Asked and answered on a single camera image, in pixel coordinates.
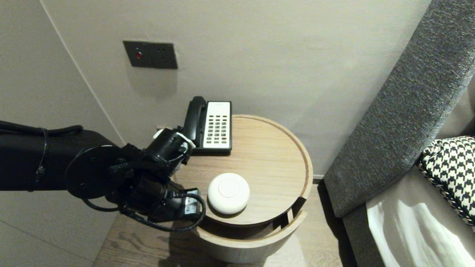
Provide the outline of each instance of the houndstooth pillow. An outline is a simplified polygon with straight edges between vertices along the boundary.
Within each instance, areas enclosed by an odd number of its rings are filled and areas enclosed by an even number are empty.
[[[472,136],[434,140],[422,152],[418,167],[475,231],[474,156]]]

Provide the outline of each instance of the wall outlet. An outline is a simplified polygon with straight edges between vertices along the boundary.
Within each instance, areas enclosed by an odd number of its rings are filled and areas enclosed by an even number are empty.
[[[123,41],[123,46],[134,67],[178,68],[172,43]]]

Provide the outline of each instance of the beige wall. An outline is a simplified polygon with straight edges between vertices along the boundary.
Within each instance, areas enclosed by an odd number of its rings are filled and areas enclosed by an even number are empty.
[[[429,0],[42,0],[126,142],[182,124],[194,95],[283,124],[324,174]],[[178,71],[133,68],[122,40],[173,42]]]
[[[0,48],[1,120],[121,142],[39,1],[1,2]],[[64,191],[0,192],[0,266],[91,266],[115,216]]]

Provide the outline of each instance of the black telephone handset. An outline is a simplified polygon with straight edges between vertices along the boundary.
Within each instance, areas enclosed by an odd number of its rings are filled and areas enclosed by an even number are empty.
[[[231,102],[195,96],[186,113],[182,133],[196,145],[193,155],[231,153]]]

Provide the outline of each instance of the round side table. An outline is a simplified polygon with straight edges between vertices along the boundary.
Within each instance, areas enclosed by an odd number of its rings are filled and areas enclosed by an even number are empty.
[[[234,115],[231,155],[192,157],[174,180],[185,188],[199,188],[206,200],[209,183],[224,172],[246,179],[249,202],[233,216],[220,215],[207,204],[206,219],[195,234],[214,258],[232,263],[262,261],[306,217],[302,206],[313,180],[310,157],[283,126],[258,116]]]

